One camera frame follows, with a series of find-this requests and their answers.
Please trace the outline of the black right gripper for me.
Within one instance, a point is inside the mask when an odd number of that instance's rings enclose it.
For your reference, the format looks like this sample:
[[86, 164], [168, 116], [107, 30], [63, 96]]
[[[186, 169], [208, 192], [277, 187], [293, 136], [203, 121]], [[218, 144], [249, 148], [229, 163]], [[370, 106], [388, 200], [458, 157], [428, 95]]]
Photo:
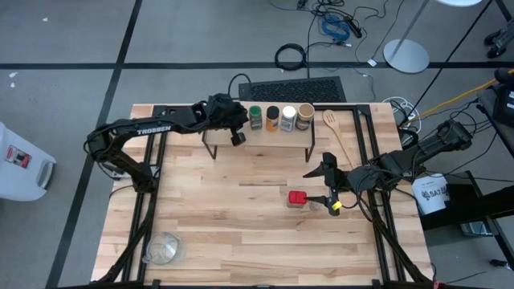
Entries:
[[322, 162], [303, 178], [324, 177], [324, 183], [329, 187], [328, 196], [306, 197], [306, 201], [312, 201], [328, 209], [331, 216], [338, 216], [340, 209], [333, 210], [332, 205], [340, 201], [339, 193], [350, 191], [355, 194], [357, 205], [363, 210], [367, 209], [369, 215], [363, 213], [367, 218], [373, 218], [373, 210], [367, 201], [362, 198], [362, 193], [373, 189], [378, 183], [379, 169], [377, 163], [379, 158], [369, 160], [365, 165], [358, 166], [351, 171], [342, 171], [338, 168], [337, 158], [332, 153], [323, 153]]

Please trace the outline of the red-lidded spice jar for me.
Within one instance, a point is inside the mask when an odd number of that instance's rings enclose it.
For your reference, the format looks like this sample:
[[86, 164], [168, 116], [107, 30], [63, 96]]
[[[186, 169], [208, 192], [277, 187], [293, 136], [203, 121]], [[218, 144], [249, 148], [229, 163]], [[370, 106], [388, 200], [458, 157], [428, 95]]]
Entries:
[[288, 208], [301, 209], [308, 202], [307, 196], [307, 193], [304, 191], [289, 191], [286, 199], [286, 205]]

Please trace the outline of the green-lid spice jar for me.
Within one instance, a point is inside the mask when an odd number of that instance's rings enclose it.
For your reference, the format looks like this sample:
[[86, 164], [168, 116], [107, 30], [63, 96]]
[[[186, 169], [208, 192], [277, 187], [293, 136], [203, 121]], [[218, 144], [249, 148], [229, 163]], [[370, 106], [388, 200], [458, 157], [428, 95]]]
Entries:
[[248, 112], [251, 130], [260, 130], [263, 127], [261, 107], [258, 105], [252, 105]]

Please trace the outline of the orange spice bottle black lid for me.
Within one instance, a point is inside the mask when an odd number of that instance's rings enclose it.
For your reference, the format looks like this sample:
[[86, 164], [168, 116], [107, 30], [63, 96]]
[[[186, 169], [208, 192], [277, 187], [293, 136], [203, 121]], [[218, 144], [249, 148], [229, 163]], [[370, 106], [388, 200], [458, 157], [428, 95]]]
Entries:
[[279, 127], [280, 110], [276, 106], [270, 106], [266, 111], [266, 130], [275, 132]]

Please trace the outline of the white-lid spice jar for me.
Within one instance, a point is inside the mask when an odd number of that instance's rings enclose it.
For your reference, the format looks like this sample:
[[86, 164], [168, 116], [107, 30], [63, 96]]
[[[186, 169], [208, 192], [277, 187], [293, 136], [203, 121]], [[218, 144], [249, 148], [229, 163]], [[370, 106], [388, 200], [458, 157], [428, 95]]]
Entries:
[[291, 132], [296, 119], [296, 109], [292, 106], [285, 106], [282, 110], [280, 128], [285, 132]]

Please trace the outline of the tall dark jar gold lid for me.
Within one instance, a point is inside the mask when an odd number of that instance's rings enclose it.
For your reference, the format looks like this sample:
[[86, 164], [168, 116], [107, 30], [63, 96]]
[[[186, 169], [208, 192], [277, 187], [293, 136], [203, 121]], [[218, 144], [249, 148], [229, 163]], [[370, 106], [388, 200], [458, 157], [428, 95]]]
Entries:
[[296, 128], [301, 131], [307, 130], [310, 127], [314, 113], [315, 108], [311, 104], [301, 104], [297, 110]]

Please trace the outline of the wooden slotted spoon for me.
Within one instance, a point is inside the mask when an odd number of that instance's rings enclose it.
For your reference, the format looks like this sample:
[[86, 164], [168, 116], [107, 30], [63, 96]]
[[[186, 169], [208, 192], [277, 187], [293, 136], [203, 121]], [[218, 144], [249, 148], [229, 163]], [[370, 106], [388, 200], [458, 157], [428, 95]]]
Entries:
[[357, 166], [356, 159], [353, 156], [357, 147], [355, 136], [351, 136], [349, 125], [344, 123], [338, 112], [333, 110], [325, 110], [322, 112], [322, 119], [325, 125], [332, 131], [336, 141], [345, 157], [345, 164], [354, 169]]

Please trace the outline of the black floor grate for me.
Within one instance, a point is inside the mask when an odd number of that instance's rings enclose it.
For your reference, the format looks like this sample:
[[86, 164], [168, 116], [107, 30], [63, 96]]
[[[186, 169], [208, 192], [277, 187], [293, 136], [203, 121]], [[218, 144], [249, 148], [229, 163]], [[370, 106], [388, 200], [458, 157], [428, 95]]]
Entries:
[[241, 83], [243, 101], [285, 103], [345, 103], [339, 76]]

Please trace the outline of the white printed paper bag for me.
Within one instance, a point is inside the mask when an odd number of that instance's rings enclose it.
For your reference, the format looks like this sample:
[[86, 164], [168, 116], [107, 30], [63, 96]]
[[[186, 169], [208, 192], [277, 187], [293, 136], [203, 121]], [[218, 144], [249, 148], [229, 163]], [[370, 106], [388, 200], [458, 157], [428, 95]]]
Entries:
[[447, 180], [441, 173], [420, 177], [411, 188], [422, 215], [445, 209], [445, 202], [450, 200]]

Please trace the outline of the glass measuring cup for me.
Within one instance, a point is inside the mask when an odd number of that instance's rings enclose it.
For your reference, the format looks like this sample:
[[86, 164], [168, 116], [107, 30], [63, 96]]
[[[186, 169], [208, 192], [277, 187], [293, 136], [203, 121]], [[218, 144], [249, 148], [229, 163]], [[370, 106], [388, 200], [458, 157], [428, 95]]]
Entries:
[[184, 246], [181, 239], [174, 234], [163, 232], [150, 239], [141, 261], [145, 264], [162, 266], [176, 262], [183, 256]]

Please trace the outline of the black power strip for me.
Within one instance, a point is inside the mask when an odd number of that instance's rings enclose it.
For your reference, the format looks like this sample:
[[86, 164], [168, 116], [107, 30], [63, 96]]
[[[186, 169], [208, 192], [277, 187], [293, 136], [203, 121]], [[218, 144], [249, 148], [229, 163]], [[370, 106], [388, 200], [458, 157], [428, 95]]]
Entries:
[[358, 21], [349, 16], [345, 16], [345, 21], [348, 23], [349, 28], [353, 32], [355, 37], [361, 39], [363, 37], [363, 34]]

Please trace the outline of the black side table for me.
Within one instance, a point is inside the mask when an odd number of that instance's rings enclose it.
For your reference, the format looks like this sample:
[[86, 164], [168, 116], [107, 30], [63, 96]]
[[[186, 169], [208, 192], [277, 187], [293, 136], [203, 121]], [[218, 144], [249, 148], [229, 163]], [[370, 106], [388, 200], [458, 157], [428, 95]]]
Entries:
[[443, 209], [421, 216], [423, 229], [482, 222], [504, 255], [503, 260], [493, 259], [490, 264], [514, 271], [514, 246], [498, 222], [500, 218], [514, 216], [514, 185], [484, 194], [476, 178], [466, 171], [449, 177], [447, 192], [450, 199]]

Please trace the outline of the black equipment case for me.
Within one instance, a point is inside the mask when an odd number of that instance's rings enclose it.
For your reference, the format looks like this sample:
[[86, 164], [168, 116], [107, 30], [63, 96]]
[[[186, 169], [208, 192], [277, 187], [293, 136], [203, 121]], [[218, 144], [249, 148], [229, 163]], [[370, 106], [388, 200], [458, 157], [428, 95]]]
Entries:
[[514, 69], [496, 69], [494, 80], [477, 94], [480, 111], [514, 158]]

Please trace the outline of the white round disc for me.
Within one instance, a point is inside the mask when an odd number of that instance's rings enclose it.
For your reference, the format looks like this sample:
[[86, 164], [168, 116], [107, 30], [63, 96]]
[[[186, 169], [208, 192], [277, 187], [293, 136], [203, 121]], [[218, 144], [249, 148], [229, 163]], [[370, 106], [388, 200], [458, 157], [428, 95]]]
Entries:
[[436, 0], [437, 2], [442, 3], [443, 5], [453, 6], [453, 7], [470, 7], [475, 6], [481, 3], [483, 0]]

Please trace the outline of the wooden shelf black metal frame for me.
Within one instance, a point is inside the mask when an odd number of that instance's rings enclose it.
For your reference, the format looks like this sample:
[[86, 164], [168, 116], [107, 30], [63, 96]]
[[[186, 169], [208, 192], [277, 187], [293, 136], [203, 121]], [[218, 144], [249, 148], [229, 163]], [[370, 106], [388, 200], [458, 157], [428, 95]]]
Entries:
[[[302, 103], [241, 101], [241, 105], [247, 110], [250, 110], [251, 106], [259, 106], [262, 110], [263, 118], [263, 127], [260, 130], [252, 130], [249, 122], [246, 122], [243, 128], [239, 130], [246, 137], [246, 141], [242, 146], [304, 149], [305, 161], [309, 162], [316, 144], [313, 120], [311, 120], [307, 130], [298, 130], [294, 125], [291, 132], [286, 132], [281, 128], [274, 132], [266, 129], [266, 112], [268, 107], [276, 106], [282, 112], [286, 106], [292, 106], [295, 110], [298, 110]], [[216, 159], [219, 147], [233, 146], [231, 137], [230, 130], [208, 131], [202, 134], [202, 143], [208, 148], [210, 155]]]

